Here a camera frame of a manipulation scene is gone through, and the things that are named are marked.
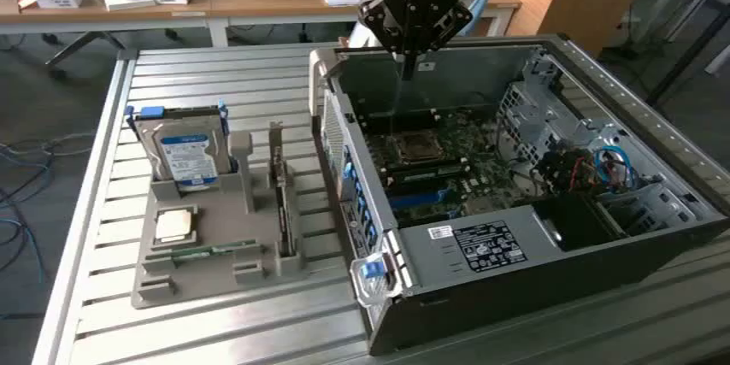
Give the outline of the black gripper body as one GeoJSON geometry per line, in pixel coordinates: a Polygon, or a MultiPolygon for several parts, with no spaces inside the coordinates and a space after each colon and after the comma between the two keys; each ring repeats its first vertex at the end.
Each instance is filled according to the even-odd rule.
{"type": "Polygon", "coordinates": [[[388,17],[380,43],[399,55],[438,50],[467,24],[459,0],[383,0],[388,17]]]}

